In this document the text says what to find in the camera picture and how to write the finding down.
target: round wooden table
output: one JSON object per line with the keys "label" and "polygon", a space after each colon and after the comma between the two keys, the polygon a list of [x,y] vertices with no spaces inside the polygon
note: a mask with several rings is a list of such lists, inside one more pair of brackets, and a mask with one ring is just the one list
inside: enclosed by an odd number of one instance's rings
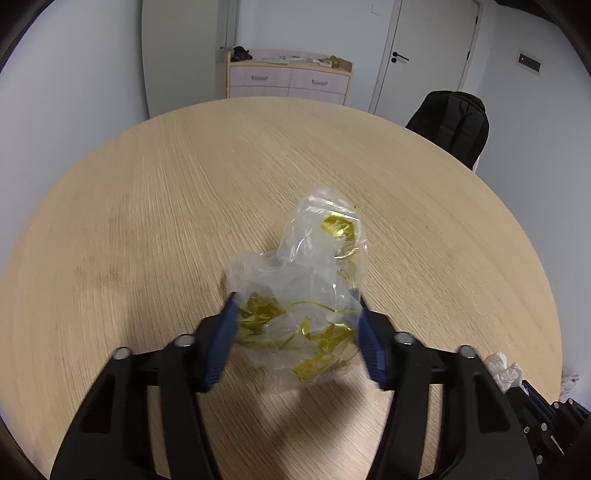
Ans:
{"label": "round wooden table", "polygon": [[[517,221],[478,177],[361,111],[222,100],[144,122],[91,153],[16,245],[0,287],[0,408],[42,473],[112,351],[160,349],[216,313],[226,263],[276,248],[297,203],[322,183],[362,215],[363,292],[374,310],[428,346],[505,352],[557,398],[561,342],[548,281]],[[367,474],[390,398],[362,367],[267,394],[260,372],[232,355],[201,402],[224,478],[353,480]],[[433,467],[438,412],[423,473]],[[165,471],[161,442],[155,450]]]}

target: clear plastic bag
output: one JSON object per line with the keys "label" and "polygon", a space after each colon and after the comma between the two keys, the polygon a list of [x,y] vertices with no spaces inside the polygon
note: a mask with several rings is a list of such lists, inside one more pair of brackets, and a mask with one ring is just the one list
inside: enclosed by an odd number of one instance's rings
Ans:
{"label": "clear plastic bag", "polygon": [[267,370],[272,390],[325,381],[355,363],[366,268],[359,216],[328,187],[300,203],[276,252],[230,262],[227,289],[241,312],[236,344]]}

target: drawer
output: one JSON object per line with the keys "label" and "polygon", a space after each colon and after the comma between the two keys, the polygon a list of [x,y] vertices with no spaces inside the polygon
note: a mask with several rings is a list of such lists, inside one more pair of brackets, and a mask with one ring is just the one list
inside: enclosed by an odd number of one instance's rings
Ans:
{"label": "drawer", "polygon": [[348,84],[349,77],[346,75],[294,69],[291,74],[290,87],[345,94]]}
{"label": "drawer", "polygon": [[318,90],[304,88],[290,88],[290,97],[307,98],[308,100],[336,103],[337,105],[343,105],[345,103],[345,96],[342,93],[319,92]]}
{"label": "drawer", "polygon": [[286,97],[286,87],[230,87],[230,98],[241,97]]}
{"label": "drawer", "polygon": [[230,86],[289,87],[291,69],[285,67],[230,67]]}

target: dresser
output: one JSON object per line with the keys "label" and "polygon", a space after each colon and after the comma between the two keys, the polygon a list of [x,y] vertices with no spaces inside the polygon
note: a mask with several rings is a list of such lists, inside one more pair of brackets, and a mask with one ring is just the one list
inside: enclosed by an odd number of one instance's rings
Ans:
{"label": "dresser", "polygon": [[[327,57],[322,54],[266,49],[252,49],[250,54],[253,56],[252,60],[232,62],[231,53],[228,52],[228,98],[296,97],[338,105],[347,104],[353,76],[351,62],[340,59],[339,67],[329,68],[310,61]],[[302,57],[303,60],[273,63],[281,56]]]}

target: black bag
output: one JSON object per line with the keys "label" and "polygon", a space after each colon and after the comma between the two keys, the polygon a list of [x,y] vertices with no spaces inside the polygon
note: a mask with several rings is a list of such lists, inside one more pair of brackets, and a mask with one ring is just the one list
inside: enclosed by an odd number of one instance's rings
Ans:
{"label": "black bag", "polygon": [[248,52],[249,50],[245,50],[244,47],[238,45],[237,47],[234,47],[234,52],[232,53],[230,61],[252,60],[252,55]]}
{"label": "black bag", "polygon": [[472,169],[488,138],[484,103],[465,92],[431,92],[407,128]]}

